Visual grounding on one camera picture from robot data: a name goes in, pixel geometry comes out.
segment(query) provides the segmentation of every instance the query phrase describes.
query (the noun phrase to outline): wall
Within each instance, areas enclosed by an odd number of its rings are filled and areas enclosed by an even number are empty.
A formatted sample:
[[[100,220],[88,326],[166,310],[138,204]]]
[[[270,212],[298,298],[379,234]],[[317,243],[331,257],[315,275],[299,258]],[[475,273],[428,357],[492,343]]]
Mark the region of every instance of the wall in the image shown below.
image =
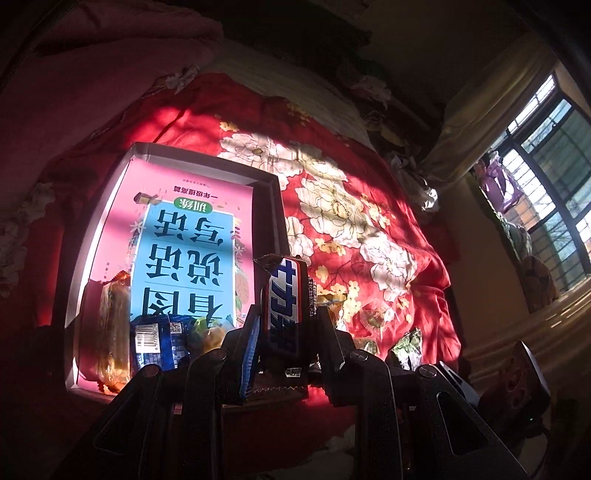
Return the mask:
[[[525,31],[502,0],[375,0],[355,24],[372,32],[362,56],[417,103],[422,90],[443,105]]]
[[[577,84],[574,82],[573,78],[570,76],[570,73],[564,68],[564,65],[561,63],[558,64],[555,70],[556,78],[558,79],[558,85],[560,89],[568,95],[573,102],[579,105],[587,115],[591,116],[591,108],[585,101],[585,98]]]
[[[476,201],[467,178],[440,192],[441,212],[460,252],[448,265],[468,347],[529,315],[521,283],[499,232]]]

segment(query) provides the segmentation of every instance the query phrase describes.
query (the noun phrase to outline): pink book cover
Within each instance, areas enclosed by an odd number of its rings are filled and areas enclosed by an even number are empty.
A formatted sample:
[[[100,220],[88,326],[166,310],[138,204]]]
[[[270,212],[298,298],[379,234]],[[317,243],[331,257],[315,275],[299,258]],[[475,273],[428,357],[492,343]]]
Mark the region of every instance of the pink book cover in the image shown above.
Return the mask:
[[[133,158],[90,278],[131,273],[131,320],[207,317],[240,327],[254,299],[252,188]]]

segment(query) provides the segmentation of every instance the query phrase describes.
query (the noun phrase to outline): window frame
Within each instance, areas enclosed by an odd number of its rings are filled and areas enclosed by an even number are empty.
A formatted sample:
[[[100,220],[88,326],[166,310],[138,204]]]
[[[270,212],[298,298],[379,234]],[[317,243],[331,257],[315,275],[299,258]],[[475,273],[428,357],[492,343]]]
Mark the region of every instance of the window frame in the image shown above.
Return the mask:
[[[558,106],[558,104],[562,100],[566,100],[571,108],[568,113],[563,116],[560,121],[558,121],[554,128],[561,127],[567,119],[570,118],[574,111],[578,111],[587,123],[591,126],[591,118],[587,112],[585,112],[576,102],[574,102],[568,95],[566,95],[561,89],[560,84],[558,83],[558,78],[556,74],[552,72],[552,77],[554,80],[554,89],[550,94],[540,103],[539,107],[529,115],[529,117],[525,120],[525,122],[517,127],[517,129],[511,133],[509,131],[509,127],[505,129],[506,138],[495,148],[499,153],[499,156],[503,158],[507,153],[511,150],[515,150],[517,154],[523,159],[526,165],[531,169],[534,173],[536,178],[540,181],[542,186],[545,188],[546,193],[554,202],[555,208],[549,214],[547,214],[542,220],[536,223],[534,226],[530,227],[528,230],[529,234],[534,233],[537,229],[542,228],[549,219],[554,217],[557,213],[561,216],[562,221],[564,222],[568,232],[573,240],[575,245],[577,254],[579,256],[579,261],[581,266],[583,267],[583,271],[586,275],[591,274],[591,259],[589,257],[589,253],[587,252],[587,248],[579,234],[579,230],[577,229],[577,224],[591,211],[591,199],[589,199],[589,204],[582,209],[582,211],[576,216],[573,217],[572,214],[569,212],[567,207],[567,202],[575,195],[576,192],[579,191],[580,188],[584,185],[585,181],[591,177],[591,173],[588,174],[578,185],[577,189],[574,192],[569,194],[569,197],[565,200],[563,199],[558,190],[554,187],[550,179],[546,176],[542,168],[538,165],[538,163],[534,160],[533,155],[538,152],[547,141],[550,140],[552,135],[548,134],[535,148],[530,152],[527,153],[525,148],[522,144],[527,140],[527,138],[542,124],[542,122],[550,116],[552,111]]]

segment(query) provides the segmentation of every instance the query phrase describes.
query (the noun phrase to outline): curtain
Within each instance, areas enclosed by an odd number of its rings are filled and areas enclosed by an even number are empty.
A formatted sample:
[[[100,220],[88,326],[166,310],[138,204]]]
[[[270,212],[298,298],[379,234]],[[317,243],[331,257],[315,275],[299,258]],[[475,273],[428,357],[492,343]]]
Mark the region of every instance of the curtain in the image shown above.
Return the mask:
[[[526,33],[470,79],[446,106],[441,134],[419,165],[432,187],[459,180],[526,106],[557,64],[554,53]]]
[[[522,340],[535,355],[553,395],[591,391],[591,277],[521,323],[492,335],[484,345],[467,348],[470,381],[482,392],[490,385],[515,343]]]

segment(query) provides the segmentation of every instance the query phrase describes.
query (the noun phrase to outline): wrapped candy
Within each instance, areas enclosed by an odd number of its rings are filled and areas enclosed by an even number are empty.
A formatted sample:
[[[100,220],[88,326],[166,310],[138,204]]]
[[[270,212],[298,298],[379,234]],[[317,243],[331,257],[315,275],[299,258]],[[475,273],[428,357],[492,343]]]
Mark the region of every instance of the wrapped candy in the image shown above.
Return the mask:
[[[371,300],[359,311],[359,321],[370,332],[375,333],[381,332],[381,329],[394,317],[394,309],[382,300]]]

